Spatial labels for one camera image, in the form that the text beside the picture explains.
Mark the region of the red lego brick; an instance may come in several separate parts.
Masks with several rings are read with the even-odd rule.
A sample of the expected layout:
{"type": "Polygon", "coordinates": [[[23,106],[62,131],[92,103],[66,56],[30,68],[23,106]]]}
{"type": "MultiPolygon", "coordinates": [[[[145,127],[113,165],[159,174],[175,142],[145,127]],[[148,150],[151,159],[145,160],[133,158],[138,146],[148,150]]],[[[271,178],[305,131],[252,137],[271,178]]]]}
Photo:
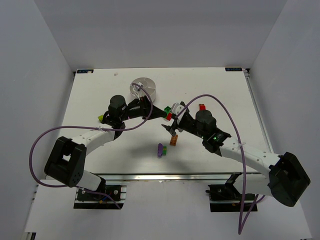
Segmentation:
{"type": "Polygon", "coordinates": [[[165,119],[166,119],[167,121],[170,121],[170,120],[172,119],[172,116],[173,116],[173,114],[172,114],[171,112],[169,112],[169,113],[167,114],[167,116],[165,117],[165,119]]]}
{"type": "Polygon", "coordinates": [[[200,111],[205,111],[205,110],[206,110],[206,106],[201,103],[201,104],[198,105],[198,109],[199,109],[200,111]]]}

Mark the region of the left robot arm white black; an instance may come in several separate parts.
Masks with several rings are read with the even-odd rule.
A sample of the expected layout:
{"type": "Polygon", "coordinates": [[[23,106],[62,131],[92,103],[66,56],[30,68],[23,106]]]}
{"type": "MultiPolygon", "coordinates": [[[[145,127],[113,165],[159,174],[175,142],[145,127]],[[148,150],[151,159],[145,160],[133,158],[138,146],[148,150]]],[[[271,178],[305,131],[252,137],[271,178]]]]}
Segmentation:
{"type": "Polygon", "coordinates": [[[108,111],[103,115],[102,123],[111,126],[110,130],[90,130],[77,137],[59,137],[44,167],[46,175],[72,188],[80,187],[101,192],[106,181],[84,170],[88,154],[100,146],[116,140],[125,130],[124,121],[141,117],[151,120],[165,118],[164,110],[153,106],[147,96],[126,103],[122,95],[110,99],[108,111]]]}

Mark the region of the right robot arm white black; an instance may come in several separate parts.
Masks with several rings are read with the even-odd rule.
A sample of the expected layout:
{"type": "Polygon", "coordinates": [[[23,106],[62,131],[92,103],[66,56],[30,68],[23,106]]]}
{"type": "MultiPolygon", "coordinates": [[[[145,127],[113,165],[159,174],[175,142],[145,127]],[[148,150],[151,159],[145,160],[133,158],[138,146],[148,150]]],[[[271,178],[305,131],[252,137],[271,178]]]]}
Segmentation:
{"type": "Polygon", "coordinates": [[[228,193],[237,195],[246,189],[250,194],[271,196],[287,207],[295,206],[311,180],[294,154],[268,153],[240,143],[217,127],[210,111],[199,110],[192,117],[182,109],[179,104],[167,115],[169,120],[174,120],[171,126],[165,126],[172,136],[176,131],[186,131],[201,138],[202,145],[210,153],[235,160],[258,172],[234,173],[225,184],[228,193]]]}

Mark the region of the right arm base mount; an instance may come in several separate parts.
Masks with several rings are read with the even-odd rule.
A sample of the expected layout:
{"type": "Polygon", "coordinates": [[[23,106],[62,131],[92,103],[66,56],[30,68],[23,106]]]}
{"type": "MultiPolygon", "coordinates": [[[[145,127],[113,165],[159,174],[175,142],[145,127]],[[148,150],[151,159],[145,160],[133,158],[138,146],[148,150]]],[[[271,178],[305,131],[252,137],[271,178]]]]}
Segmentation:
{"type": "Polygon", "coordinates": [[[233,173],[223,184],[210,184],[205,191],[209,198],[211,213],[239,213],[242,191],[236,190],[234,183],[242,173],[233,173]]]}

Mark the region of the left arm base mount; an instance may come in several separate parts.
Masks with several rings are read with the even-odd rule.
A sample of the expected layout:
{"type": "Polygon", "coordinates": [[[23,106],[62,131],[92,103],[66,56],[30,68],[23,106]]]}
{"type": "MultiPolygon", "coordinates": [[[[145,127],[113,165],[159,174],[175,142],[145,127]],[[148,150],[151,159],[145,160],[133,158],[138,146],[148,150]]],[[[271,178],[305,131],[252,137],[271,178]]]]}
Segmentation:
{"type": "Polygon", "coordinates": [[[126,185],[106,185],[104,195],[88,193],[84,189],[78,189],[73,208],[80,210],[121,210],[126,195],[126,185]]]}

